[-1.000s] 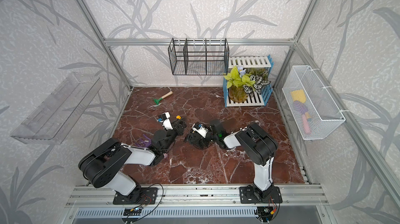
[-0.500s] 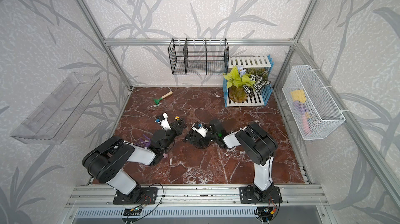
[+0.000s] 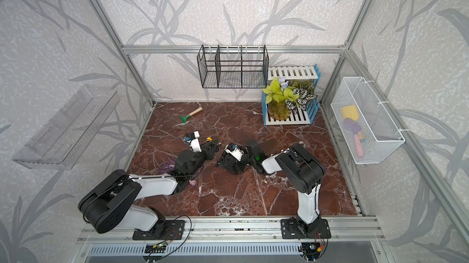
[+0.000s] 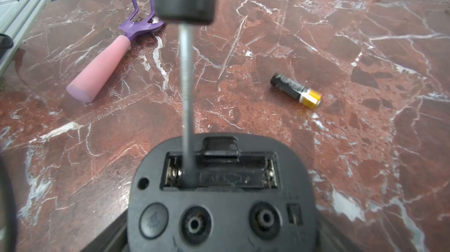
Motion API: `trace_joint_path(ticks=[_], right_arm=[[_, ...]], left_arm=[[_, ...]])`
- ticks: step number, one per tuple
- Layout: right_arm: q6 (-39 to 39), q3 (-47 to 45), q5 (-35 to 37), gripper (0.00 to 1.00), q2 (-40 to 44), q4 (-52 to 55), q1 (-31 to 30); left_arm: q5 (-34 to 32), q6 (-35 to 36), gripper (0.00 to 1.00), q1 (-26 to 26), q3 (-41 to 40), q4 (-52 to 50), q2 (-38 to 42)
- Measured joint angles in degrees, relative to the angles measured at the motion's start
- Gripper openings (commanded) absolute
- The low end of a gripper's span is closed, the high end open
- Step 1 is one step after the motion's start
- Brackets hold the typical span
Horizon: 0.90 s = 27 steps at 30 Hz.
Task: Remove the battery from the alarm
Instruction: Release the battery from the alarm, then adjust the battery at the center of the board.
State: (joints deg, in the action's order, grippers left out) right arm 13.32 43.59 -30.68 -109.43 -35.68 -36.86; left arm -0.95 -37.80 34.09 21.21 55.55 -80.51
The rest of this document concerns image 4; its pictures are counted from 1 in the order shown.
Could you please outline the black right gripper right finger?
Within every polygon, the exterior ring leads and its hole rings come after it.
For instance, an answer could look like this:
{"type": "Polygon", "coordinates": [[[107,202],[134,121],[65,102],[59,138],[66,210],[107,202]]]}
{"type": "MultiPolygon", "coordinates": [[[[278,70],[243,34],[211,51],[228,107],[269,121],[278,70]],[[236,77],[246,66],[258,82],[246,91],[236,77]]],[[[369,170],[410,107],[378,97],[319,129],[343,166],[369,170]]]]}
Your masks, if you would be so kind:
{"type": "Polygon", "coordinates": [[[362,250],[321,213],[318,213],[315,251],[361,252],[362,250]]]}

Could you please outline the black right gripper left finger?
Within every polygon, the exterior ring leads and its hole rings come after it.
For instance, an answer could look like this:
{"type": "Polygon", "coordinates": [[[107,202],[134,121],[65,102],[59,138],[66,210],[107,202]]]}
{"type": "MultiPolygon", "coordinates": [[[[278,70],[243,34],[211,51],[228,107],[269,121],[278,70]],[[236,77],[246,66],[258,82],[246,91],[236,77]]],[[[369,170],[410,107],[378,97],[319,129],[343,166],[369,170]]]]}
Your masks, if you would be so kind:
{"type": "Polygon", "coordinates": [[[127,252],[127,211],[125,210],[81,252],[127,252]]]}

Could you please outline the teal alarm clock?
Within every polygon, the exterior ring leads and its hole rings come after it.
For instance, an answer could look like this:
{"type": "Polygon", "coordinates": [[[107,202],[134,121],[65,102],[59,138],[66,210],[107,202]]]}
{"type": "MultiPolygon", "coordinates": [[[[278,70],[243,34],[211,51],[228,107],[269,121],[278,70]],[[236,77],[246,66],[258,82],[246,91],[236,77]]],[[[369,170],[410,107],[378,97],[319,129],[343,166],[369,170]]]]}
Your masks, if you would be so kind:
{"type": "Polygon", "coordinates": [[[140,163],[128,204],[132,252],[312,252],[308,171],[285,144],[240,133],[196,134],[186,171],[181,138],[140,163]]]}

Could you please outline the black yellow AA battery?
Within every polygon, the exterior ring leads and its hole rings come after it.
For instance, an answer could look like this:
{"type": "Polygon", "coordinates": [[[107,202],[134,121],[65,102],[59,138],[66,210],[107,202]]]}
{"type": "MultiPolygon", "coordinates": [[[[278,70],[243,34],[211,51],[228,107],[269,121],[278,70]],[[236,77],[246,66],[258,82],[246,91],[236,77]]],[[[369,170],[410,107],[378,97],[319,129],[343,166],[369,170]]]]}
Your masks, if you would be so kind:
{"type": "Polygon", "coordinates": [[[270,80],[272,86],[283,91],[309,109],[315,109],[321,103],[322,95],[285,75],[275,73],[270,80]]]}

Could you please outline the black yellow screwdriver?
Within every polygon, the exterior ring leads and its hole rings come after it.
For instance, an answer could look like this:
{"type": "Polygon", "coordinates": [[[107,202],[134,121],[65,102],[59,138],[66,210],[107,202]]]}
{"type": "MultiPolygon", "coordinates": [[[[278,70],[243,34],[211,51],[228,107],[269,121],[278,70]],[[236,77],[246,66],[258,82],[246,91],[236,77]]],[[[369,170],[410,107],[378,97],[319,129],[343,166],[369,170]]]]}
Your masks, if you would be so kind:
{"type": "Polygon", "coordinates": [[[193,149],[193,40],[195,25],[214,21],[216,0],[155,0],[157,16],[178,25],[180,85],[182,90],[182,175],[183,188],[198,184],[198,167],[193,149]]]}

